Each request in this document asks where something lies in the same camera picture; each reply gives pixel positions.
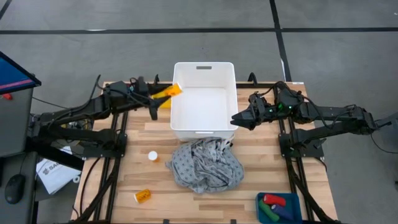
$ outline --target green toy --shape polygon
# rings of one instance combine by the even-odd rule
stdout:
[[[262,200],[259,200],[259,207],[261,210],[268,216],[269,219],[271,219],[273,222],[279,221],[279,216],[272,212],[271,208],[269,205],[264,204]]]

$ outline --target wooden tabletop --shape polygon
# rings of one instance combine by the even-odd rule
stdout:
[[[289,87],[307,94],[302,83],[289,83]],[[251,93],[266,90],[238,88],[239,111],[248,107]],[[274,102],[272,91],[266,99]],[[230,223],[231,219],[236,219],[238,223],[258,223],[254,199],[259,192],[290,192],[286,163],[280,155],[278,122],[264,123],[253,131],[239,127],[235,132],[232,153],[244,166],[243,181],[233,190],[200,195],[177,185],[173,173],[166,168],[164,163],[171,160],[172,152],[178,149],[181,142],[170,128],[170,110],[159,109],[158,117],[157,121],[152,121],[147,109],[129,112],[126,130],[128,144],[121,161],[112,223],[162,223],[163,219],[169,219],[171,223]],[[110,128],[111,121],[112,117],[95,121],[94,129]],[[314,125],[296,124],[296,128],[312,129]],[[157,151],[160,162],[148,160],[150,151]],[[75,200],[77,210],[83,182],[94,160],[85,162]],[[324,166],[312,158],[303,158],[303,163],[310,193],[327,215],[337,219]],[[102,168],[103,159],[88,179],[83,210],[98,192]],[[138,204],[134,194],[144,189],[151,191],[152,198]],[[299,196],[303,219],[307,219],[303,198],[301,194]],[[103,200],[101,218],[105,216],[107,203],[108,193]]]

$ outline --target crumpled fabric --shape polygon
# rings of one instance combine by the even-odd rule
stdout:
[[[206,138],[182,144],[166,166],[175,182],[194,192],[220,192],[233,189],[244,177],[243,166],[231,153],[228,140]]]

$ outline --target monitor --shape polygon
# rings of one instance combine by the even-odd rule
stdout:
[[[33,74],[0,52],[0,94],[25,90],[41,84],[42,82]]]

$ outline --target computer mouse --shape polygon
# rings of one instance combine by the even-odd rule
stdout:
[[[6,201],[10,204],[18,203],[24,195],[25,176],[22,174],[13,175],[4,189]]]

